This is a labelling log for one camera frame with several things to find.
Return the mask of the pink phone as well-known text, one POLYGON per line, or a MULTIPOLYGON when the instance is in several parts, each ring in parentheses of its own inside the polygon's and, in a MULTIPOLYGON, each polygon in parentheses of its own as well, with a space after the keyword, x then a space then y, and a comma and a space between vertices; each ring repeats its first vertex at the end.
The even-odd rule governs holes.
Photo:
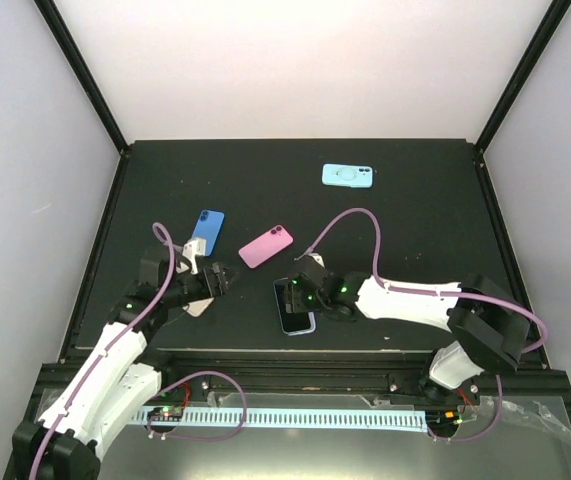
POLYGON ((238 255, 250 269, 254 269, 289 247, 293 241, 292 235, 282 225, 276 225, 241 247, 238 255))

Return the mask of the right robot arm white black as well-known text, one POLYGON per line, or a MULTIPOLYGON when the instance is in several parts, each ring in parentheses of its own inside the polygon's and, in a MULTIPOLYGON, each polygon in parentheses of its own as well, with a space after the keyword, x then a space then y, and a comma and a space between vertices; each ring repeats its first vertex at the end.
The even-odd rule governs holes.
POLYGON ((276 286, 279 307, 287 314, 398 320, 450 334, 451 343, 432 352, 420 375, 395 383, 401 396, 442 405, 480 374, 517 370, 530 321, 526 310, 498 293, 482 276, 470 284, 411 284, 362 272, 340 276, 316 254, 296 260, 276 286))

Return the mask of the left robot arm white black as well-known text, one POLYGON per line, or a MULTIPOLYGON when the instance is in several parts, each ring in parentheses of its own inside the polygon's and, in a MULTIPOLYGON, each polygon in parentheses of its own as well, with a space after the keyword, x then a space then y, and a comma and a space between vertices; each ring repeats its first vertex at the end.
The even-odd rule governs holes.
POLYGON ((236 275, 218 261, 150 249, 74 378, 37 420, 14 431, 16 478, 97 478, 111 444, 139 409, 178 391, 178 372, 148 351, 170 311, 225 295, 236 275))

